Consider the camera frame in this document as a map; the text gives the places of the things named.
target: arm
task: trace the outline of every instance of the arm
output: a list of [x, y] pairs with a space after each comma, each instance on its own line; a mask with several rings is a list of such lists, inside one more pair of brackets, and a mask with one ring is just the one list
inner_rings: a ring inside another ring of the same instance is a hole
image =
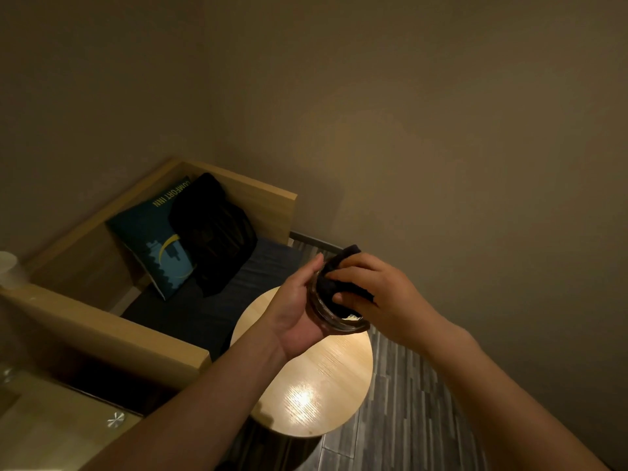
[[83, 470], [213, 469], [283, 365], [325, 336], [304, 313], [305, 284], [322, 264], [318, 255], [289, 277], [263, 316], [196, 382]]
[[439, 315], [405, 275], [359, 253], [327, 275], [374, 295], [341, 293], [389, 339], [424, 356], [451, 390], [495, 469], [606, 470], [561, 422], [519, 387], [464, 329]]

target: dark blue bed sheet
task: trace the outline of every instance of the dark blue bed sheet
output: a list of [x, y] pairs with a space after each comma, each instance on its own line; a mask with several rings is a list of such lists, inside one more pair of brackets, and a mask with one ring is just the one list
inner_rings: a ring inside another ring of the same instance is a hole
[[187, 280], [167, 301], [153, 285], [122, 317], [209, 351], [216, 360], [228, 348], [244, 310], [259, 295], [283, 284], [299, 266], [301, 252], [259, 238], [249, 260], [215, 296], [204, 298], [196, 280]]

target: gray wooden floor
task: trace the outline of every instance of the gray wooden floor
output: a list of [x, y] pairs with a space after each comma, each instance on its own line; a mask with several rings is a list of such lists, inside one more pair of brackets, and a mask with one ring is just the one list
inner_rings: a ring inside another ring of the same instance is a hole
[[[294, 242], [303, 262], [316, 247]], [[323, 252], [326, 257], [332, 255]], [[487, 470], [467, 421], [429, 364], [375, 328], [373, 379], [366, 400], [321, 438], [280, 436], [248, 420], [228, 460], [233, 469], [277, 471]]]

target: right hand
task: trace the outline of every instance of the right hand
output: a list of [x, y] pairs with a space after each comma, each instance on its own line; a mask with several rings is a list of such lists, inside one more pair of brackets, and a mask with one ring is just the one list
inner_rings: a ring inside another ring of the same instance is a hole
[[373, 294], [370, 302], [351, 292], [338, 292], [333, 301], [359, 312], [386, 337], [419, 354], [425, 354], [441, 332], [455, 328], [429, 305], [405, 274], [371, 254], [349, 256], [326, 276]]

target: forearm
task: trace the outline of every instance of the forearm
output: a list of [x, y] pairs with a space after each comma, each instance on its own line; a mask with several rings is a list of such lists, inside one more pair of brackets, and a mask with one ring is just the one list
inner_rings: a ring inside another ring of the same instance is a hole
[[603, 470], [567, 428], [452, 324], [425, 352], [479, 436], [495, 469]]
[[84, 469], [213, 469], [285, 362], [277, 339], [258, 321], [194, 384]]

